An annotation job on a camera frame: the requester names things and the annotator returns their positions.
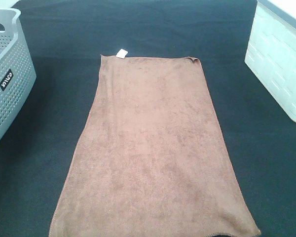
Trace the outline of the brown microfibre towel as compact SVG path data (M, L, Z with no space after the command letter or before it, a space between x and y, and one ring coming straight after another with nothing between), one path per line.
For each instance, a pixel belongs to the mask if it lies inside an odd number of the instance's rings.
M49 235L260 235L199 59L101 57Z

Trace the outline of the black table cloth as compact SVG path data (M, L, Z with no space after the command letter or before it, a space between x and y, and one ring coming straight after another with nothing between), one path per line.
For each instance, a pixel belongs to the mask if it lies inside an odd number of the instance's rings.
M45 237L94 100L101 55L200 59L246 204L296 237L296 123L245 65L254 0L22 0L37 79L0 140L0 237Z

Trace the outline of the grey perforated plastic basket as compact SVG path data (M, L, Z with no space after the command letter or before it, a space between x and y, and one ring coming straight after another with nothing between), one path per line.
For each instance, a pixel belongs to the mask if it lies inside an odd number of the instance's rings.
M21 12L0 8L0 139L20 112L36 81L36 72L21 26Z

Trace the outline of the white plastic basket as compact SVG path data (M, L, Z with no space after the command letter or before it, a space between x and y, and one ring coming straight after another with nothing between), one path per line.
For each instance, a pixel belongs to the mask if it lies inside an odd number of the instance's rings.
M245 63L296 122L296 0L257 2Z

